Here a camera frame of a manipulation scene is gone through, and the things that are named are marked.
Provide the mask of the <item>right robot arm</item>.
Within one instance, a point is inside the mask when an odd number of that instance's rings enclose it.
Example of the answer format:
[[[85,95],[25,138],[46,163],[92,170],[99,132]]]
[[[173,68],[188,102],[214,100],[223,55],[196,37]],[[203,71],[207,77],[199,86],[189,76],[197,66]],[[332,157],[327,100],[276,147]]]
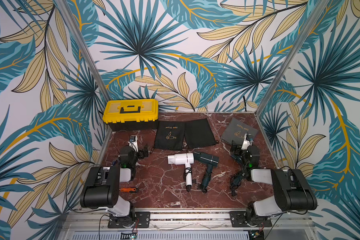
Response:
[[[239,145],[232,145],[230,153],[241,167],[230,180],[232,196],[237,195],[237,189],[244,179],[267,184],[273,188],[272,196],[249,203],[246,209],[248,220],[290,212],[303,215],[317,208],[317,198],[301,170],[259,168],[260,152],[255,145],[245,149]]]

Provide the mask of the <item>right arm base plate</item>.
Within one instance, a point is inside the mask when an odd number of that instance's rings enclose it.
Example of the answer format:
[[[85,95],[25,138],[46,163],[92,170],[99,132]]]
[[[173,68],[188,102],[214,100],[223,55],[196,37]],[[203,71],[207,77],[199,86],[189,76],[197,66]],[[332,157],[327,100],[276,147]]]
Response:
[[[259,217],[246,211],[231,211],[229,212],[230,220],[233,228],[240,227],[271,227],[272,222],[270,217]]]

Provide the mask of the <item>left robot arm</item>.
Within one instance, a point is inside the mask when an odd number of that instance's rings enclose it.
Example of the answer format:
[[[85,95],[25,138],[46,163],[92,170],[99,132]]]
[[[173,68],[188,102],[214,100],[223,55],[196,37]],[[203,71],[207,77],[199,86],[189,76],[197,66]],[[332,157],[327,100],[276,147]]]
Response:
[[[80,205],[92,210],[105,210],[110,219],[136,219],[133,204],[120,195],[120,183],[133,181],[136,176],[136,164],[139,159],[149,156],[148,147],[135,150],[125,146],[121,149],[118,161],[111,167],[92,167],[87,176]]]

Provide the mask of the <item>white hair dryer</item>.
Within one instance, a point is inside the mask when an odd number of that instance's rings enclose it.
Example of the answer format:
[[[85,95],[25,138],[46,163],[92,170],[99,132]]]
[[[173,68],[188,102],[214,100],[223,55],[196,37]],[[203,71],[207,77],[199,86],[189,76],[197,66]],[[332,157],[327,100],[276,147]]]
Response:
[[[184,165],[185,166],[185,181],[186,189],[188,192],[191,191],[193,185],[192,178],[192,164],[194,163],[193,153],[183,153],[167,156],[168,164],[170,165]]]

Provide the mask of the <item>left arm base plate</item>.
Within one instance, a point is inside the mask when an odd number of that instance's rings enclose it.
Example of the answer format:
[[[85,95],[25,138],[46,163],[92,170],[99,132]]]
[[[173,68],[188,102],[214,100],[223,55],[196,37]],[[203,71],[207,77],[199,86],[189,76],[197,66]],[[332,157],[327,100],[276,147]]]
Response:
[[[147,229],[150,226],[150,212],[136,212],[126,217],[114,217],[110,215],[108,222],[109,229],[129,229],[137,227],[138,229]]]

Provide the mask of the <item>black hair dryer pouch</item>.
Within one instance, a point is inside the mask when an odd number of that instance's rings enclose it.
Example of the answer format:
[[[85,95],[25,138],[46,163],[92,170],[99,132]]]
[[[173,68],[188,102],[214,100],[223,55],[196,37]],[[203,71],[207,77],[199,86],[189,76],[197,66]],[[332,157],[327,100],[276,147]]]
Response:
[[[185,122],[159,121],[154,148],[181,151],[185,136]]]

